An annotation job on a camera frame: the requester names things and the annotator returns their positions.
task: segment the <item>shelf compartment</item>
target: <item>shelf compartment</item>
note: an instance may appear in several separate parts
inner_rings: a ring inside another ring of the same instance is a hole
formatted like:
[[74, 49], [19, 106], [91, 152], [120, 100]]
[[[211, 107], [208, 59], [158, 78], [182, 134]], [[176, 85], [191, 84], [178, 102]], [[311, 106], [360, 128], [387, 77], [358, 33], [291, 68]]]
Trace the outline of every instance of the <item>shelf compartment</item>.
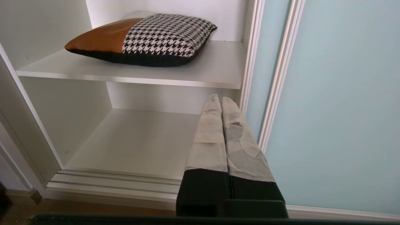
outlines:
[[199, 116], [114, 108], [66, 168], [179, 180]]
[[240, 89], [242, 42], [208, 41], [189, 64], [160, 68], [111, 63], [58, 51], [17, 70], [18, 76]]

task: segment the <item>wooden floor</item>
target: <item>wooden floor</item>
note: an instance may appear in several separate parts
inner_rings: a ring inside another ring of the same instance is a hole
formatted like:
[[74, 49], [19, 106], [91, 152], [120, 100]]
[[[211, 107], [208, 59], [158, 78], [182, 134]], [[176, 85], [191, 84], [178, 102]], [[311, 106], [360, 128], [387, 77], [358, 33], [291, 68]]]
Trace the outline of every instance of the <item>wooden floor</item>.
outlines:
[[0, 220], [0, 225], [23, 225], [27, 218], [38, 213], [75, 213], [154, 217], [175, 216], [175, 211], [43, 199], [37, 206], [13, 204], [6, 215]]

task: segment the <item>brown leather panel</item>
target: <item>brown leather panel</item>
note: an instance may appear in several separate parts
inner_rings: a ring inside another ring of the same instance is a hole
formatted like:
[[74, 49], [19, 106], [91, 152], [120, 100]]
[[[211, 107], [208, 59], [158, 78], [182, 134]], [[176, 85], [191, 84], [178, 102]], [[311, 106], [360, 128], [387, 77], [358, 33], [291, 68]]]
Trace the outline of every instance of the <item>brown leather panel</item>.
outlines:
[[65, 49], [122, 53], [122, 44], [128, 31], [143, 18], [120, 20], [79, 35]]

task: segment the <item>cushion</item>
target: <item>cushion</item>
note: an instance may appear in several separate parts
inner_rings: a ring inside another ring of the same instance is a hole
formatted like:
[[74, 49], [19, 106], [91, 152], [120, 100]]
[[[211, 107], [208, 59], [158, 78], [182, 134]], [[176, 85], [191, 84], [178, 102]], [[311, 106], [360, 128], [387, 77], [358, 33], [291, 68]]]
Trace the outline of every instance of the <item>cushion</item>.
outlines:
[[65, 49], [109, 62], [180, 66], [199, 54], [216, 29], [201, 18], [156, 13], [95, 28], [72, 39]]

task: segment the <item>houndstooth fabric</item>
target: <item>houndstooth fabric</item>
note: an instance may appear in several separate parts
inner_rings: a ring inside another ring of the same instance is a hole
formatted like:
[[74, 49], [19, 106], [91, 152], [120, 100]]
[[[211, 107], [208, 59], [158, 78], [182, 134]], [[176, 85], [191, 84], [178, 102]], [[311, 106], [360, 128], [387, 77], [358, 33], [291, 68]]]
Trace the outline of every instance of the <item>houndstooth fabric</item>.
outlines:
[[157, 13], [129, 30], [122, 52], [191, 57], [216, 28], [201, 18]]

